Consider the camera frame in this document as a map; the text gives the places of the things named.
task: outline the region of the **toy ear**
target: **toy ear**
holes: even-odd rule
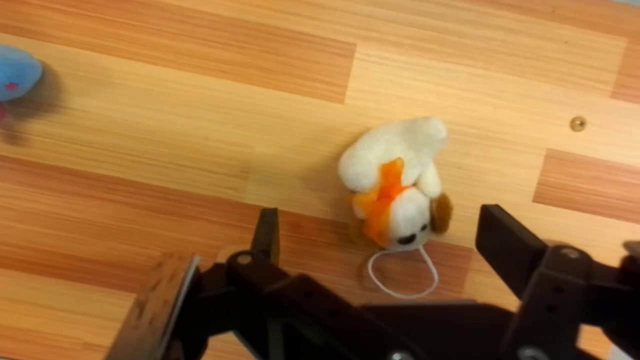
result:
[[[435,197],[430,203],[430,209],[433,209],[433,215],[430,215],[433,230],[437,234],[444,234],[454,213],[454,205],[449,193],[441,193],[439,197]]]

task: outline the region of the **metal bolt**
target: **metal bolt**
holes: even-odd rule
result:
[[[551,360],[551,357],[536,345],[522,345],[519,347],[519,360]]]
[[[388,353],[388,360],[414,360],[414,355],[410,352],[398,350]]]
[[[562,247],[560,252],[568,257],[581,257],[581,252],[577,247]]]
[[[586,117],[585,116],[575,116],[568,125],[575,129],[575,132],[582,132],[586,127]]]
[[[637,259],[640,259],[640,242],[634,240],[634,242],[624,242],[624,247],[631,256],[634,256]]]
[[[252,254],[240,254],[240,256],[238,256],[238,264],[245,264],[245,265],[252,264],[252,259],[255,259]]]

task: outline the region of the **white string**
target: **white string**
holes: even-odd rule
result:
[[[406,252],[406,249],[388,247],[388,249],[377,252],[377,254],[369,259],[369,264],[367,264],[369,275],[371,275],[371,278],[375,280],[375,283],[377,283],[383,292],[386,292],[388,295],[394,295],[394,298],[400,298],[400,299],[414,299],[414,298],[429,295],[433,289],[439,287],[441,275],[439,275],[439,269],[437,269],[433,257],[427,254],[427,249],[425,249],[422,245],[421,245],[419,249],[421,249],[421,254],[422,254],[422,257],[425,257],[425,264],[429,265],[429,269],[433,271],[433,278],[435,278],[433,286],[429,286],[427,289],[422,289],[422,292],[419,292],[419,293],[400,293],[400,292],[394,292],[394,289],[386,287],[386,286],[379,280],[379,275],[377,275],[377,271],[375,271],[375,262],[377,262],[380,256],[396,254],[396,252]]]

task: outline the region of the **black metal bracket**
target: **black metal bracket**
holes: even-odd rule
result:
[[[114,347],[150,343],[133,353],[196,360],[210,336],[234,331],[256,357],[270,360],[564,360],[595,357],[577,347],[577,336],[581,324],[596,324],[638,355],[640,259],[634,242],[627,244],[631,256],[620,267],[610,267],[575,245],[546,245],[500,205],[483,205],[477,247],[522,299],[519,312],[473,299],[352,306],[310,275],[278,267],[278,245],[278,209],[263,209],[251,249],[183,282],[150,286],[152,293],[180,293],[168,287],[176,283],[188,287],[180,302],[161,306],[152,316],[171,320],[168,313],[179,313],[174,324],[155,324],[165,331],[152,334],[168,336],[168,345],[159,347],[166,343],[159,338],[122,339],[133,334],[125,326]],[[143,302],[136,303],[128,317],[140,316]],[[147,334],[140,321],[126,324],[139,326],[135,334]]]

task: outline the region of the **wooden surface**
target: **wooden surface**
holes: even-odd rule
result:
[[[551,150],[534,202],[640,222],[640,168]]]
[[[388,119],[435,114],[457,205],[429,244],[433,298],[514,306],[474,254],[480,203],[616,264],[638,237],[634,172],[572,207],[608,166],[640,166],[640,7],[608,0],[0,0],[0,42],[46,76],[0,135],[0,355],[103,357],[162,252],[208,262],[282,207],[282,265],[352,302],[392,302],[363,275],[341,152]],[[570,119],[586,117],[575,132]],[[549,156],[562,157],[557,168]],[[539,181],[560,202],[540,203]],[[416,256],[384,264],[416,289]],[[588,331],[586,345],[607,352]],[[229,338],[222,357],[247,357]]]

